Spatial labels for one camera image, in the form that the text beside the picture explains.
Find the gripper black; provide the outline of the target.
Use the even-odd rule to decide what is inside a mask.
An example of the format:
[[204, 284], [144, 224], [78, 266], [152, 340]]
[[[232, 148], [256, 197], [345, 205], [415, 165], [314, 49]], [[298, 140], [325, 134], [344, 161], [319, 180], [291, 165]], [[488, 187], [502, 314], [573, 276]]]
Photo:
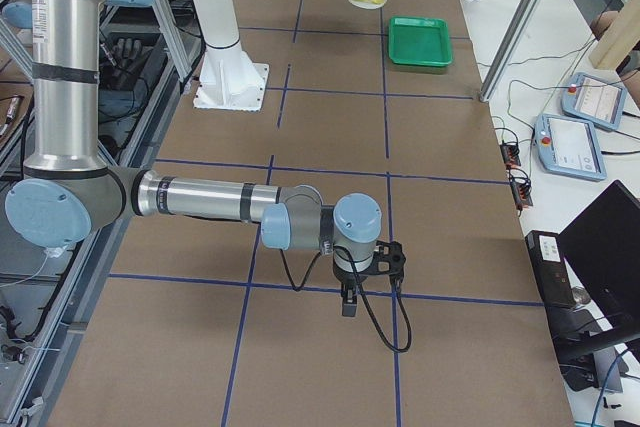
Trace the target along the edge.
[[[374, 275], [376, 261], [374, 257], [364, 261], [354, 261], [358, 277], [364, 282], [368, 277]], [[356, 276], [352, 263], [347, 259], [343, 251], [335, 251], [333, 254], [333, 274], [341, 282], [341, 315], [353, 318], [357, 312], [358, 292], [356, 287]]]

